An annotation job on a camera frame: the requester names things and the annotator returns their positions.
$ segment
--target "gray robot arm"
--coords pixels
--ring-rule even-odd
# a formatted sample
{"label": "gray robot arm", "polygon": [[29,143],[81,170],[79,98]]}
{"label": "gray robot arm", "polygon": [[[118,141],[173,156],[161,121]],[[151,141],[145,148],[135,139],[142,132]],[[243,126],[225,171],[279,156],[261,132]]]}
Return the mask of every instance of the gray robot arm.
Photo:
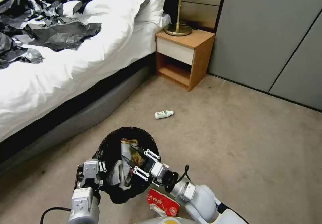
{"label": "gray robot arm", "polygon": [[[168,165],[160,163],[160,157],[149,149],[145,151],[140,148],[135,149],[149,158],[149,162],[142,170],[126,159],[134,169],[133,173],[141,177],[143,181],[148,181],[148,177],[153,176],[153,183],[156,186],[164,186],[168,193],[185,206],[187,212],[197,223],[247,224],[236,212],[221,203],[206,185],[194,185],[184,175],[179,178],[176,172],[169,170]],[[97,159],[86,160],[83,165],[78,166],[68,224],[98,223],[100,213],[98,190],[103,185],[100,172],[106,172],[106,169],[104,162]]]}

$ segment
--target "nightstand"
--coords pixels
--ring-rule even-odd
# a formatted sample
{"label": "nightstand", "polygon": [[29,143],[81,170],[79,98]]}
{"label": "nightstand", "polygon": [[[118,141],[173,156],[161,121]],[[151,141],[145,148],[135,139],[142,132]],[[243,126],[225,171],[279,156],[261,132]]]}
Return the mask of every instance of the nightstand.
{"label": "nightstand", "polygon": [[187,36],[156,35],[157,74],[190,91],[206,75],[215,34],[192,30]]}

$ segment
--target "table lamp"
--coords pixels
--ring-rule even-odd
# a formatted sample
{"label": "table lamp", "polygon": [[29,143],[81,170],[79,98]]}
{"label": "table lamp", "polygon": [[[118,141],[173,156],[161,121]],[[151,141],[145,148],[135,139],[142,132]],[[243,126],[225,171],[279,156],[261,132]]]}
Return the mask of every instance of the table lamp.
{"label": "table lamp", "polygon": [[186,24],[180,24],[181,0],[179,0],[178,19],[176,24],[169,24],[164,27],[165,33],[174,36],[184,36],[191,33],[191,27]]}

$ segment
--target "white bottle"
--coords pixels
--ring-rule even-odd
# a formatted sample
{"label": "white bottle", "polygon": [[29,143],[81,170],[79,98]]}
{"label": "white bottle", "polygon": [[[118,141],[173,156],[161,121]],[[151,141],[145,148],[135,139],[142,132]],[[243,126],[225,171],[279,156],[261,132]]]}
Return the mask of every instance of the white bottle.
{"label": "white bottle", "polygon": [[165,118],[165,117],[170,117],[171,115],[173,115],[174,112],[173,111],[169,111],[169,110],[164,110],[162,112],[156,112],[154,114],[155,119],[159,119],[159,118]]}

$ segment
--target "nightstand drawer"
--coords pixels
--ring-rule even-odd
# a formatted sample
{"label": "nightstand drawer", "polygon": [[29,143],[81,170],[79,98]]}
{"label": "nightstand drawer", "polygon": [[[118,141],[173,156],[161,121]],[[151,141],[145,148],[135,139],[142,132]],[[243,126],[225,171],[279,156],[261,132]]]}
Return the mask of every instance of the nightstand drawer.
{"label": "nightstand drawer", "polygon": [[194,49],[157,37],[157,52],[192,65]]}

